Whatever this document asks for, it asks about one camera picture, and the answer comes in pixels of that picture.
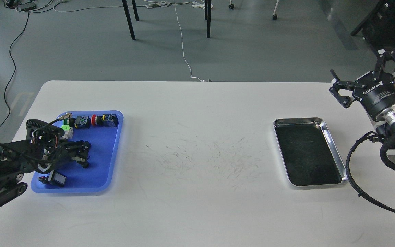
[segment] gray floor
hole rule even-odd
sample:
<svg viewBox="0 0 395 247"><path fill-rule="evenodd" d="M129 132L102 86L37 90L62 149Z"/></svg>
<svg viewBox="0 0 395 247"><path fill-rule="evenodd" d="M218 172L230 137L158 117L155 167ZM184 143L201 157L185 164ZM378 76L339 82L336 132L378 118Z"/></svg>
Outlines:
<svg viewBox="0 0 395 247"><path fill-rule="evenodd" d="M39 6L46 2L37 1ZM202 9L185 5L177 12L194 76L212 81L330 82L331 68L343 80L354 80L374 68L376 58L362 34L348 34L376 2L283 0L278 20L273 21L276 0L234 0L234 10L228 8L229 0L213 0L210 39L205 37ZM57 9L120 4L71 0ZM7 99L13 111L0 128L0 142L12 140L35 95L49 80L194 80L182 58L174 7L138 11L141 20L133 21L136 41L130 38L122 8L31 14L12 50L18 70ZM13 72L8 48L26 19L26 13L4 8L0 0L0 122L7 112L3 90ZM56 100L73 93L83 94L83 89L62 89Z"/></svg>

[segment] robotic arm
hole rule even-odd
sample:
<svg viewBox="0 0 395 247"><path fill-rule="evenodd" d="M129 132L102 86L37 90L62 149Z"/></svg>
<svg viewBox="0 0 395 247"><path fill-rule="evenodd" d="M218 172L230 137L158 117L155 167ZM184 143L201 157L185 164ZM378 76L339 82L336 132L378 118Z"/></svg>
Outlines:
<svg viewBox="0 0 395 247"><path fill-rule="evenodd" d="M53 173L70 160L77 161L83 168L89 166L91 144L69 142L62 138L64 130L52 125L71 116L64 114L50 123L30 119L25 140L0 143L0 207L26 191L27 184L21 182L24 173Z"/></svg>
<svg viewBox="0 0 395 247"><path fill-rule="evenodd" d="M350 184L359 193L358 196L381 208L395 212L395 209L383 205L360 189L351 177L349 169L351 154L360 143L370 139L372 142L382 143L380 157L387 167L395 171L395 163L387 156L388 150L395 150L395 69L392 74L384 72L387 61L395 62L395 50L379 50L377 57L375 69L355 81L340 80L331 69L330 72L334 80L332 80L333 86L329 91L344 108L349 108L354 101L359 101L370 119L377 125L376 132L369 132L359 139L348 154L345 168ZM352 91L352 97L340 95L339 90L341 89Z"/></svg>

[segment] stainless steel tray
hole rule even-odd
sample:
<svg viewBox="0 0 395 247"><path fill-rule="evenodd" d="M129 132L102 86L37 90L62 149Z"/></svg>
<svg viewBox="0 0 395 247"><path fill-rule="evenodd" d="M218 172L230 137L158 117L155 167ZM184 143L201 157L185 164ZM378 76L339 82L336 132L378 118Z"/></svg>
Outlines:
<svg viewBox="0 0 395 247"><path fill-rule="evenodd" d="M323 119L277 119L274 129L293 186L315 189L347 183L344 165Z"/></svg>

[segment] white table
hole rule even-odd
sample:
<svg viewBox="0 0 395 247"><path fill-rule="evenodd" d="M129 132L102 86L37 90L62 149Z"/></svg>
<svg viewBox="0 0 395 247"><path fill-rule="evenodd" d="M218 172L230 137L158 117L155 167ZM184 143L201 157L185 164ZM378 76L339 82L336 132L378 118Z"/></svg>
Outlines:
<svg viewBox="0 0 395 247"><path fill-rule="evenodd" d="M35 194L0 208L0 246L395 246L395 214L347 184L293 189L272 123L321 117L342 158L372 129L326 83L50 81L27 119L119 110L113 181L97 195ZM352 172L395 208L395 172L363 144ZM30 182L33 174L25 175Z"/></svg>

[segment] black table leg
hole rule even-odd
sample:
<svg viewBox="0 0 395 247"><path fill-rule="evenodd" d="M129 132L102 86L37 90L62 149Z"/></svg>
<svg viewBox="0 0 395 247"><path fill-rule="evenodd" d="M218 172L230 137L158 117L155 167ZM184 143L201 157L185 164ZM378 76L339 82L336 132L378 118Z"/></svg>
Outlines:
<svg viewBox="0 0 395 247"><path fill-rule="evenodd" d="M207 15L208 15L208 9L207 9L207 6L208 6L208 0L205 0L205 20L207 19Z"/></svg>
<svg viewBox="0 0 395 247"><path fill-rule="evenodd" d="M129 7L127 6L126 1L127 0L123 0L124 13L126 14L127 25L129 25L130 36L132 37L132 40L135 40L135 33L133 32L132 21L130 20L129 14Z"/></svg>
<svg viewBox="0 0 395 247"><path fill-rule="evenodd" d="M132 7L133 7L133 13L135 14L135 20L139 21L139 17L138 17L138 11L136 10L136 4L135 4L135 0L132 0Z"/></svg>
<svg viewBox="0 0 395 247"><path fill-rule="evenodd" d="M211 0L207 0L208 5L205 5L205 10L208 11L207 13L207 39L210 38L210 26L211 26Z"/></svg>

